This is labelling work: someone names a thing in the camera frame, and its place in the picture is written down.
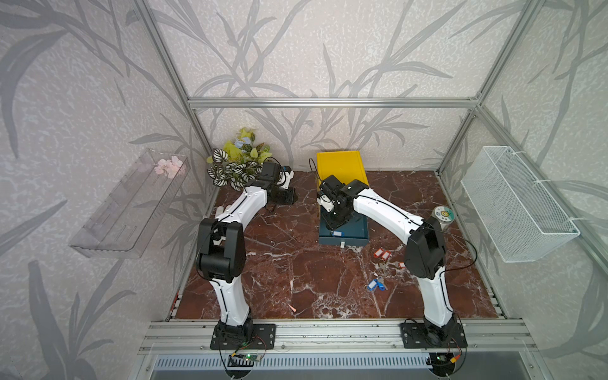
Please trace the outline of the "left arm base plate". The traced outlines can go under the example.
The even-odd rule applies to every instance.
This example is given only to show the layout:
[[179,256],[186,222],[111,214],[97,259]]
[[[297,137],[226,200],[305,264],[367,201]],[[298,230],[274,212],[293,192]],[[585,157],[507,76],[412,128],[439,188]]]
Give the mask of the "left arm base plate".
[[238,348],[273,349],[276,339],[276,324],[245,323],[229,326],[219,322],[213,331],[211,350],[226,351]]

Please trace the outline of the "yellow drawer cabinet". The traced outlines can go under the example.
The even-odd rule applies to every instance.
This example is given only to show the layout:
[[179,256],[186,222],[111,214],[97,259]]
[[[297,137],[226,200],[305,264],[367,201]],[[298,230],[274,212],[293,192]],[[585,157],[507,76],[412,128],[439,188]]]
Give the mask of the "yellow drawer cabinet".
[[367,174],[357,150],[317,153],[318,198],[335,200],[339,195],[358,194],[369,188]]

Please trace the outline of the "dark teal drawer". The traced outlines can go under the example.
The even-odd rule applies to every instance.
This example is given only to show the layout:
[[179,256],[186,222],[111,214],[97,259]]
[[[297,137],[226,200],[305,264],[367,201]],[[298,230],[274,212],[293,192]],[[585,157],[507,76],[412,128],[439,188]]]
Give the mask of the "dark teal drawer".
[[[338,227],[336,230],[332,230],[325,221],[325,217],[329,215],[326,210],[321,208],[320,215],[318,234],[318,242],[320,245],[336,245],[345,248],[345,246],[365,246],[370,242],[366,216],[354,213],[347,223]],[[332,234],[333,231],[340,231],[343,236],[335,237]]]

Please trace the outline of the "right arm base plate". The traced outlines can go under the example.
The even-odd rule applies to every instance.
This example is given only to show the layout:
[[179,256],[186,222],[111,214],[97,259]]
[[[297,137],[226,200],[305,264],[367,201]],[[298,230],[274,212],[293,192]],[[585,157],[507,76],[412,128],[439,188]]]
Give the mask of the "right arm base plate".
[[399,325],[404,348],[467,348],[465,332],[455,316],[443,327],[435,326],[424,319],[423,322],[406,321]]

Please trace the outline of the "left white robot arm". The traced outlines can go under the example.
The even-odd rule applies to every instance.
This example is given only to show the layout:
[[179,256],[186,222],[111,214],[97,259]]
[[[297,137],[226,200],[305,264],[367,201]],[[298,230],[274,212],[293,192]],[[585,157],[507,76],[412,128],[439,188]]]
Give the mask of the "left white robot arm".
[[199,224],[195,269],[215,291],[220,307],[218,329],[222,333],[245,340],[253,334],[241,278],[246,261],[245,229],[268,204],[295,203],[297,195],[290,186],[293,177],[290,166],[266,161],[231,206]]

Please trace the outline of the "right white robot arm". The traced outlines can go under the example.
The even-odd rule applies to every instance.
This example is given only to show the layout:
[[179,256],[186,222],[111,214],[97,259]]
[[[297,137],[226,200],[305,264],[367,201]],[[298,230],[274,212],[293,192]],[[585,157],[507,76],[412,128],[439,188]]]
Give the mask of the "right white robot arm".
[[449,339],[458,321],[447,292],[447,248],[440,221],[401,209],[360,180],[344,184],[334,175],[319,185],[317,201],[323,209],[321,217],[331,230],[343,226],[354,214],[360,214],[373,219],[405,243],[404,263],[419,283],[427,338]]

